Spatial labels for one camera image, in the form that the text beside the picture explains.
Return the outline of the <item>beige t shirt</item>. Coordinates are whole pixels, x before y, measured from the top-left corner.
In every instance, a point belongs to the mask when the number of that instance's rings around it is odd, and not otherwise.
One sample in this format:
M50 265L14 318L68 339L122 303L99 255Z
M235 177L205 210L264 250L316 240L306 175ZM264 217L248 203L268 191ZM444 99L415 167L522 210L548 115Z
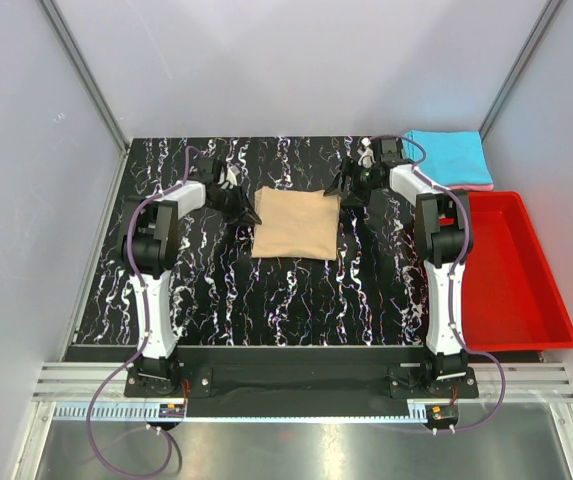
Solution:
M262 187L255 192L261 223L254 228L256 259L337 259L340 197Z

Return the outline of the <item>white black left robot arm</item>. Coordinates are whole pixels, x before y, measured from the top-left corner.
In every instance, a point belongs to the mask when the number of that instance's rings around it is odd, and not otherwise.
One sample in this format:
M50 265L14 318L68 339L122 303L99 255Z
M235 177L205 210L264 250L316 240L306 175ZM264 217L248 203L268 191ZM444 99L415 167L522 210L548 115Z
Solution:
M126 364L128 382L162 396L187 384L175 355L169 299L180 219L209 208L233 224L261 223L238 183L236 167L212 157L188 160L186 165L195 169L187 169L174 185L149 197L127 200L117 242L135 294L139 330L136 353Z

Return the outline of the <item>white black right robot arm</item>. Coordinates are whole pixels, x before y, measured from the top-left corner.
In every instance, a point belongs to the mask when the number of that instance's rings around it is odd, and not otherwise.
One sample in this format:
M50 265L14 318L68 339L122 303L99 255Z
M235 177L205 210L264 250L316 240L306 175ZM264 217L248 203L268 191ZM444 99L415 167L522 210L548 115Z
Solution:
M341 206L368 205L374 190L387 188L415 209L414 244L428 281L428 331L424 357L403 383L442 396L465 381L468 352L462 328L462 286L472 250L468 193L452 190L425 174L423 146L397 135L364 137L357 156L345 157L326 196L346 193Z

